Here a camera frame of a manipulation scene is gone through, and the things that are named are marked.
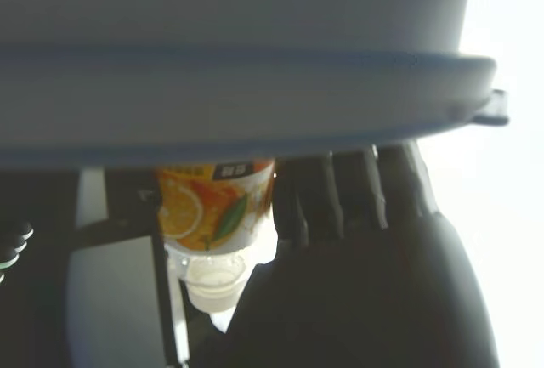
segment green leaf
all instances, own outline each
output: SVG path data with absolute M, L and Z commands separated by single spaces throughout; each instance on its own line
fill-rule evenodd
M 232 234 L 236 228 L 238 228 L 238 225 L 246 213 L 247 201 L 247 194 L 245 194 L 225 211 L 223 217 L 221 217 L 219 221 L 218 228 L 212 241 L 218 241 L 225 236 Z

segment bottle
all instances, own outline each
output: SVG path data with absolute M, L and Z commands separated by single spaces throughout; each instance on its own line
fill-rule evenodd
M 165 247 L 199 310 L 217 313 L 237 304 L 258 261 L 259 237 L 275 232 L 273 175 L 273 160 L 157 170 Z

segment bottle label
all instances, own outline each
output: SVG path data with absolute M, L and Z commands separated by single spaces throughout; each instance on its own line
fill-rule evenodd
M 210 254 L 250 245 L 256 225 L 269 213 L 273 173 L 271 160 L 157 170 L 166 243 Z

